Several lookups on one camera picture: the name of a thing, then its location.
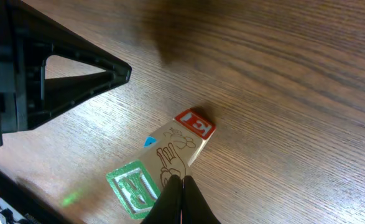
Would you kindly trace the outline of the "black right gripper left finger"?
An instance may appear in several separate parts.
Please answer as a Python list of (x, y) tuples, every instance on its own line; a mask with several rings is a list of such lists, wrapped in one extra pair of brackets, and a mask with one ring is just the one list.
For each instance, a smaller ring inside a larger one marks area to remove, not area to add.
[(182, 180), (172, 175), (154, 206), (141, 224), (180, 224), (182, 212)]

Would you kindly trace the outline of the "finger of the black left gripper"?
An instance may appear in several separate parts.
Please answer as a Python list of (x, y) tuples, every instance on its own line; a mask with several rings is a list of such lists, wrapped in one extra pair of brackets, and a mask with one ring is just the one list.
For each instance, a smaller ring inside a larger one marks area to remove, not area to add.
[[(92, 97), (126, 84), (131, 66), (22, 1), (7, 1), (16, 60), (17, 128), (33, 130)], [(100, 69), (46, 78), (47, 59), (59, 56)]]

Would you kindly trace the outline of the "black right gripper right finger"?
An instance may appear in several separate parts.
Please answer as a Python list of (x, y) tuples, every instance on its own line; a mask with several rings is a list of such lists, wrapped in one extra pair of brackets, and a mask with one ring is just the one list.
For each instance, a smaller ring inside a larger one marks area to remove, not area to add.
[(183, 224), (220, 224), (192, 176), (185, 176), (182, 190)]

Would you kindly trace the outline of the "wooden block red I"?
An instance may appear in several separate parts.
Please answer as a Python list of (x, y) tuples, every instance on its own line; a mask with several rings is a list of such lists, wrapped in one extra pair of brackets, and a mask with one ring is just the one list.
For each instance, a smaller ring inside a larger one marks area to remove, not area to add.
[(191, 166), (216, 130), (216, 126), (187, 109), (167, 123), (163, 135), (170, 138), (178, 155)]

